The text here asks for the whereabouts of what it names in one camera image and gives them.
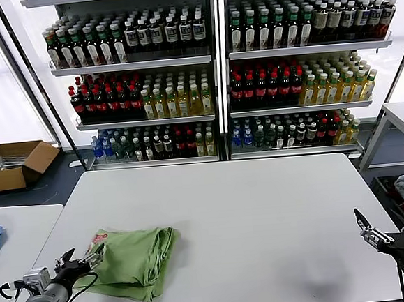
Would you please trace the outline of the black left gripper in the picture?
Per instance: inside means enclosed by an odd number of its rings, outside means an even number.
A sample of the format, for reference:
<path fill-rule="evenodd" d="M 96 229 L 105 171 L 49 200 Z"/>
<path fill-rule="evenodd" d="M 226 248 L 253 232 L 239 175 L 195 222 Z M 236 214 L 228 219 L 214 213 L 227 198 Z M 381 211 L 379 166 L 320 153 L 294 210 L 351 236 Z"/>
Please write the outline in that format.
<path fill-rule="evenodd" d="M 59 284 L 66 289 L 72 289 L 77 279 L 94 270 L 103 261 L 105 244 L 100 244 L 94 252 L 90 252 L 80 261 L 70 262 L 75 251 L 74 248 L 66 251 L 60 258 L 55 260 L 55 278 L 54 284 Z"/>

